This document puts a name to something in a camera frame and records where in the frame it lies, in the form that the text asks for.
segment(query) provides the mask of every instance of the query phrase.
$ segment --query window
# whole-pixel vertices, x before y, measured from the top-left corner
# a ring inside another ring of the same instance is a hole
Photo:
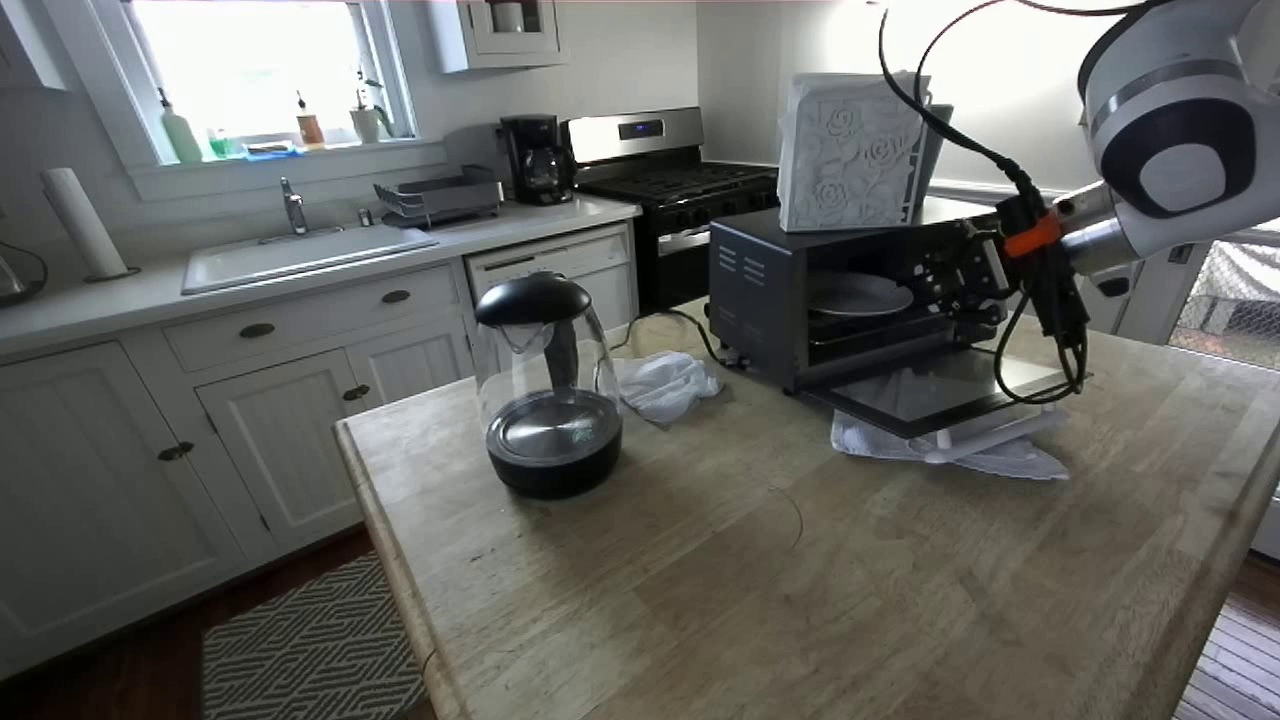
[[[417,127],[401,59],[417,37],[401,30],[419,20],[404,0],[54,0],[45,13],[144,199],[442,161]],[[191,123],[198,168],[176,168],[158,88]],[[301,142],[301,101],[319,142]],[[357,105],[380,109],[377,142],[359,142]]]
[[[404,134],[357,0],[126,0],[126,20],[205,156],[301,142],[301,113],[319,123],[312,147],[359,142],[357,105],[383,109],[380,139]]]

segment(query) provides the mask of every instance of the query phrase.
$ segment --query drawer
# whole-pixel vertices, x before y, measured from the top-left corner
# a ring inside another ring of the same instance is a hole
[[[208,373],[220,364],[269,364],[276,353],[297,354],[343,345],[350,330],[423,319],[442,307],[457,307],[449,264],[169,324],[163,345],[186,373]]]

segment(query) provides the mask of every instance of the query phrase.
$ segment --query rug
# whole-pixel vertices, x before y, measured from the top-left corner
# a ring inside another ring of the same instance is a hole
[[[370,557],[205,633],[205,715],[419,715],[423,672]]]

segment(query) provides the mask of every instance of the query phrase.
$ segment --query black lid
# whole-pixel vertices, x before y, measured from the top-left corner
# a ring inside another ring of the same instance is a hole
[[[553,271],[531,271],[503,280],[488,287],[475,304],[475,319],[496,328],[496,324],[557,324],[557,319],[577,319],[580,313],[592,307],[592,297]]]

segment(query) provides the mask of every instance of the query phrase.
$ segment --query cabinet knob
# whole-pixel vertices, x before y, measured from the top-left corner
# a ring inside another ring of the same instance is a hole
[[[271,330],[276,330],[276,324],[242,324],[238,339],[258,339],[258,334],[271,334]]]
[[[409,287],[397,287],[383,297],[383,304],[404,304],[413,290]]]
[[[173,464],[173,460],[186,456],[191,448],[197,445],[181,441],[181,445],[163,448],[158,460]]]
[[[366,384],[343,393],[346,403],[357,403],[359,395],[366,395]]]

